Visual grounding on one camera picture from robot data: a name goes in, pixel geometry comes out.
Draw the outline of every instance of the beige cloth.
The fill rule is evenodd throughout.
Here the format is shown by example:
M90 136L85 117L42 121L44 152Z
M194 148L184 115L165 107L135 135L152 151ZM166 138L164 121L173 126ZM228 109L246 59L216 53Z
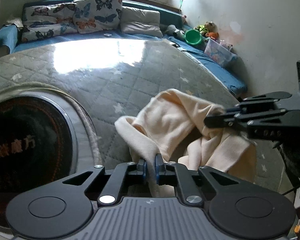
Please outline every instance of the beige cloth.
M210 129L204 125L207 114L223 111L220 105L168 89L152 98L137 117L122 116L115 122L133 161L138 162L140 157L147 161L149 187L154 196L173 195L171 189L155 185L155 155L161 153L168 162L178 144L195 127L203 136L188 145L179 163L190 170L208 165L253 182L257 162L255 146L232 129Z

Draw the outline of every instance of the metal screw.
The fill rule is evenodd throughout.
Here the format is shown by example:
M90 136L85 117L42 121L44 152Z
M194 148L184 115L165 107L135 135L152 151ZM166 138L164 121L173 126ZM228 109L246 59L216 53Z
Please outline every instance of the metal screw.
M115 201L115 197L110 196L110 195L104 195L104 196L99 198L99 201L104 203L104 204L110 204L110 203Z
M200 198L199 196L189 196L189 197L186 198L186 200L189 203L197 204L197 203L200 203L202 201L202 198Z

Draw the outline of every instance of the cushion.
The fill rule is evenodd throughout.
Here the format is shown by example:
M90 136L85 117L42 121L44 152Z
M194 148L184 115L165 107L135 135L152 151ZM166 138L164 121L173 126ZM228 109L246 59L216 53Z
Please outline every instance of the cushion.
M77 33L72 17L75 3L31 6L22 13L22 42L40 40L67 33Z
M120 28L123 33L163 37L160 31L160 13L158 11L123 6Z
M74 25L79 33L117 29L122 0L75 0Z

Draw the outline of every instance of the plastic storage box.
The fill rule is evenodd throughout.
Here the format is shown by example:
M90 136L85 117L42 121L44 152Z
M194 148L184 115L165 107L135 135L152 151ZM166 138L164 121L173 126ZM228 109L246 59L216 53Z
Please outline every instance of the plastic storage box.
M223 68L226 68L231 61L238 58L238 55L233 54L211 38L209 38L204 53Z

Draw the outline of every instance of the cream fabric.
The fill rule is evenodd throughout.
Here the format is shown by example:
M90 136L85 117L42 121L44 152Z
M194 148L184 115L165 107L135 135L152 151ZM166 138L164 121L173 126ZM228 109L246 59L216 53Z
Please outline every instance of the cream fabric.
M147 161L153 196L174 194L171 187L155 184L155 155L162 154L168 162L178 144L195 127L202 137L189 144L179 163L190 170L208 165L253 182L257 161L255 146L232 129L210 129L204 125L207 114L222 112L220 105L169 89L152 98L137 117L122 116L115 122L118 133L129 145L133 161L137 162L140 157Z
M122 7L120 28L123 33L145 34L162 38L159 25L160 13L158 11Z

